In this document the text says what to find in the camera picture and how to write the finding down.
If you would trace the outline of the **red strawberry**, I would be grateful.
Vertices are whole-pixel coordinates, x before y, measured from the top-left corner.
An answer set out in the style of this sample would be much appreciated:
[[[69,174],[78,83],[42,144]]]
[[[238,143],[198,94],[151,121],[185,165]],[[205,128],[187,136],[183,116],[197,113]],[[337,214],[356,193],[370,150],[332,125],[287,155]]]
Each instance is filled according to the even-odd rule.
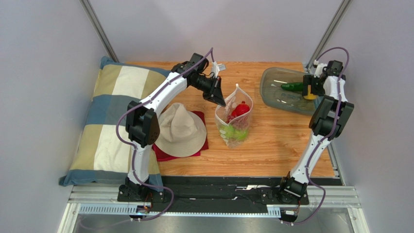
[[[235,109],[232,111],[231,115],[233,117],[239,117],[245,113],[248,113],[250,111],[250,106],[245,103],[245,101],[242,101],[240,104],[238,104]]]

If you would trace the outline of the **orange fruit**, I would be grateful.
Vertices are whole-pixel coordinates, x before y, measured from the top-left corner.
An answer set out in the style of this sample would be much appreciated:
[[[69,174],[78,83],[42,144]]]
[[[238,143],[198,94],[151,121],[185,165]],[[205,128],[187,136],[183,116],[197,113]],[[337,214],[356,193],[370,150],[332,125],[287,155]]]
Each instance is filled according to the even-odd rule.
[[[315,100],[318,98],[318,95],[315,95],[313,93],[307,93],[306,95],[303,96],[303,98],[306,100]]]

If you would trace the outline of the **clear polka dot zip bag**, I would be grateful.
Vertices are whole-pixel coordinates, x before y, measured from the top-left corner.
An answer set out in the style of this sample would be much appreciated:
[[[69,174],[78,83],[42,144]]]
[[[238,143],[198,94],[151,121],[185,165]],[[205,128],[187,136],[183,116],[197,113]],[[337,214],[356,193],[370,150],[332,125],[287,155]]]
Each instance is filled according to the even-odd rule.
[[[234,129],[249,129],[250,124],[252,121],[253,116],[253,100],[252,98],[239,86],[239,84],[235,84],[235,90],[225,98],[226,106],[217,106],[215,109],[215,124],[219,131],[222,125],[232,125]],[[235,107],[240,104],[242,101],[245,101],[247,105],[250,106],[250,111],[245,113],[241,116],[236,117],[228,124],[226,123],[227,116],[231,114],[231,112],[235,109]],[[236,140],[234,137],[231,139],[221,139],[229,148],[236,148],[240,146],[244,141]]]

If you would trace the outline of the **green artichoke toy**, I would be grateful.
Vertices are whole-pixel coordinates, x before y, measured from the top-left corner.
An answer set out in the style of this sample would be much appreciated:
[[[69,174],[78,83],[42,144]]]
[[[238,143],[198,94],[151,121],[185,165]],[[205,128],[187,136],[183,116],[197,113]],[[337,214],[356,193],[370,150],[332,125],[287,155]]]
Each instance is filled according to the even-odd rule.
[[[231,139],[234,137],[235,129],[232,125],[222,125],[219,132],[223,139]]]

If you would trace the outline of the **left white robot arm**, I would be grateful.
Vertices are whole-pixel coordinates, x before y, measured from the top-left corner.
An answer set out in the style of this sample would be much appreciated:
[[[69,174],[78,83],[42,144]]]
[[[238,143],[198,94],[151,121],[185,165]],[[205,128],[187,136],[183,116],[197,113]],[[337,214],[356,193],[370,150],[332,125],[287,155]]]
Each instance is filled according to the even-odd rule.
[[[144,201],[148,196],[150,152],[160,135],[158,117],[179,93],[189,86],[201,90],[203,99],[225,106],[219,72],[225,65],[209,61],[207,56],[194,53],[190,60],[173,66],[166,80],[148,97],[132,101],[123,115],[131,144],[131,168],[125,183],[119,187],[118,201]]]

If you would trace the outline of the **green apple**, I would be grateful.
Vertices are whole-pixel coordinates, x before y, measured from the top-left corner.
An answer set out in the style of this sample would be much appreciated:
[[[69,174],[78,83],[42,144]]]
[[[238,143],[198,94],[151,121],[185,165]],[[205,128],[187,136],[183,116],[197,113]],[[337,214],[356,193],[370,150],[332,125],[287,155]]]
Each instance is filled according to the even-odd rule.
[[[234,138],[239,141],[244,141],[249,134],[249,129],[236,129],[234,131]]]

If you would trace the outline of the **purple grapes bunch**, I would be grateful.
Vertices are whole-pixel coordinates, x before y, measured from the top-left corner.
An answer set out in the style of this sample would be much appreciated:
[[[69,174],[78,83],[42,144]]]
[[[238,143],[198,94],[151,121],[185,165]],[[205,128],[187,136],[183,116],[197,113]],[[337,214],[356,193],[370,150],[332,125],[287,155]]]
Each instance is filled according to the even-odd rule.
[[[228,123],[229,123],[229,122],[231,122],[233,119],[235,119],[237,116],[238,116],[238,114],[237,114],[236,110],[233,110],[233,111],[231,112],[231,114],[229,114],[229,115],[227,116],[226,123],[228,124]]]

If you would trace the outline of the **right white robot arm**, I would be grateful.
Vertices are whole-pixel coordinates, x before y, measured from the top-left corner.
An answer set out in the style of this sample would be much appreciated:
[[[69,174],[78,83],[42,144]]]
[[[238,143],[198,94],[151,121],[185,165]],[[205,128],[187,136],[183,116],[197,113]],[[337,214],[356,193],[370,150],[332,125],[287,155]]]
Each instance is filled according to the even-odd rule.
[[[311,135],[304,152],[280,182],[277,197],[282,203],[297,202],[305,196],[310,175],[322,152],[341,135],[354,110],[354,104],[345,97],[343,63],[333,60],[327,64],[315,63],[314,66],[315,74],[303,78],[302,94],[313,94],[322,100],[311,117]]]

